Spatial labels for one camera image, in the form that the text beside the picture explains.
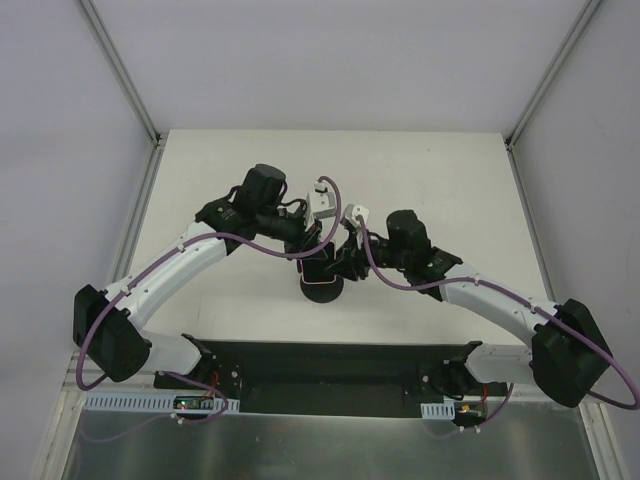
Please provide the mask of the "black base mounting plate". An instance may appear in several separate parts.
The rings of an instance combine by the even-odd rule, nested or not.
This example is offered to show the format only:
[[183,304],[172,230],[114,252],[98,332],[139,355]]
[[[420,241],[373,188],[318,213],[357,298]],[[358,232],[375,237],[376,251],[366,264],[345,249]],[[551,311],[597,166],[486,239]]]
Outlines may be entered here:
[[499,398],[504,382],[449,372],[467,345],[376,345],[206,340],[203,382],[243,413],[418,418],[445,394]]

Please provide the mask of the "aluminium frame post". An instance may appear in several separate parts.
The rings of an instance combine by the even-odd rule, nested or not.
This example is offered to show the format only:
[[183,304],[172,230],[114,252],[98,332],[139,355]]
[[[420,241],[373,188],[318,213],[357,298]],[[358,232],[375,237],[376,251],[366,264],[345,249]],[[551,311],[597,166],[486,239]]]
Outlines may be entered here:
[[95,3],[91,0],[78,0],[75,4],[146,137],[152,145],[159,145],[162,133],[153,121]]
[[505,146],[508,152],[512,152],[515,149],[526,128],[533,120],[534,115],[542,106],[545,98],[559,78],[564,66],[569,61],[571,55],[604,4],[604,0],[588,0],[581,7],[567,34],[564,36],[550,63],[546,67],[540,81],[537,83],[532,95],[529,97],[524,109],[518,116],[514,127],[505,137]]

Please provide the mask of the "black phone pink case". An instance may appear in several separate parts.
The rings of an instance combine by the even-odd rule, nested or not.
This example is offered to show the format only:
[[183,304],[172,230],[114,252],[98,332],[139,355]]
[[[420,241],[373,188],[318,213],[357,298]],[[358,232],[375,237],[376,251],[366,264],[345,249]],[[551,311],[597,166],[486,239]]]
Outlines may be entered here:
[[300,280],[305,283],[329,283],[336,280],[336,276],[329,275],[325,272],[325,268],[336,259],[336,247],[333,251],[334,255],[327,261],[304,261],[297,263],[300,273]]

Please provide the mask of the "right aluminium frame post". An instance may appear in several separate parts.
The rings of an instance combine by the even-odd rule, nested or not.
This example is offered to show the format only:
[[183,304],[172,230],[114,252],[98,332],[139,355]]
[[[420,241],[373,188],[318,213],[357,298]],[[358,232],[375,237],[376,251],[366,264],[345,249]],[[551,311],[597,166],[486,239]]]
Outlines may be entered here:
[[532,95],[529,97],[524,109],[518,116],[514,127],[505,137],[505,146],[508,152],[512,152],[515,149],[526,128],[533,120],[534,115],[542,106],[545,98],[559,78],[564,66],[569,61],[571,55],[604,4],[604,0],[588,0],[581,7],[567,34],[564,36],[550,63],[546,67],[540,81],[537,83]]

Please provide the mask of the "black phone stand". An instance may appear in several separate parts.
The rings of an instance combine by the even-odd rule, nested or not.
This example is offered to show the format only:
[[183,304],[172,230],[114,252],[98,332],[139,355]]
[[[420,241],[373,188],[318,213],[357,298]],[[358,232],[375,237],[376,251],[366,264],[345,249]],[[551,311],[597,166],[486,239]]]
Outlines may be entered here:
[[329,283],[305,283],[300,280],[299,286],[306,299],[317,304],[327,304],[340,297],[344,288],[344,280],[337,278]]

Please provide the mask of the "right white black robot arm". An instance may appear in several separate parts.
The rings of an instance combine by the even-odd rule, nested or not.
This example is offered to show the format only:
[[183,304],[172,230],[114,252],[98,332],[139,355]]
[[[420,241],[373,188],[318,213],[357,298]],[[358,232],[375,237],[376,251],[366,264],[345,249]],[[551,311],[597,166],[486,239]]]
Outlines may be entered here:
[[434,246],[412,210],[386,221],[388,235],[369,231],[367,210],[348,205],[341,222],[349,232],[329,271],[353,280],[395,270],[404,291],[461,307],[505,330],[516,345],[471,342],[442,374],[453,392],[473,394],[484,383],[533,385],[565,407],[577,406],[609,368],[611,351],[588,308],[570,299],[557,304],[526,296],[488,279],[461,258]]

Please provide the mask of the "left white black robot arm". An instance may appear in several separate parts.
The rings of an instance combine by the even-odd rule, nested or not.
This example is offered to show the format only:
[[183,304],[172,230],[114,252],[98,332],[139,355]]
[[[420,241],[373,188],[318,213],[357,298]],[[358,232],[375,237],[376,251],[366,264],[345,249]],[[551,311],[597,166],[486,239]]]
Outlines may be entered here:
[[103,289],[86,285],[74,298],[73,341],[80,349],[75,380],[83,391],[98,386],[83,379],[91,359],[101,379],[122,382],[140,371],[178,377],[188,388],[208,389],[212,353],[190,334],[167,336],[146,330],[154,313],[200,272],[245,245],[261,253],[302,261],[322,253],[333,238],[325,219],[340,219],[341,195],[327,176],[315,181],[295,212],[282,199],[285,174],[257,164],[243,182],[206,203],[192,223],[155,259]]

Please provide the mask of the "left aluminium frame post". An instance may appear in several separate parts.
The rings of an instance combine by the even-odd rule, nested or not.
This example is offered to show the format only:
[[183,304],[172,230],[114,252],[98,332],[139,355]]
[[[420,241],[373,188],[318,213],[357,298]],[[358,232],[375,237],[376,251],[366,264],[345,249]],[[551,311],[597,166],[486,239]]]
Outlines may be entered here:
[[75,4],[146,137],[152,145],[159,145],[162,133],[153,121],[95,3],[91,0],[78,0]]

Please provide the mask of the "aluminium rail left front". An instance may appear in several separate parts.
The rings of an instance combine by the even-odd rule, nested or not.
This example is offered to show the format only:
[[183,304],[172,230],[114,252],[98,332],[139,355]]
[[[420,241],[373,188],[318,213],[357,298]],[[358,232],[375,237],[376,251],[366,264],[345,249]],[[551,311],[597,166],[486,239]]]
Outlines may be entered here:
[[[76,382],[76,371],[78,366],[79,353],[74,352],[71,356],[68,369],[66,371],[64,381],[62,383],[63,391],[78,390],[79,387]],[[86,356],[83,368],[82,368],[82,380],[85,384],[89,385],[95,383],[97,380],[107,380],[104,371],[93,361]]]

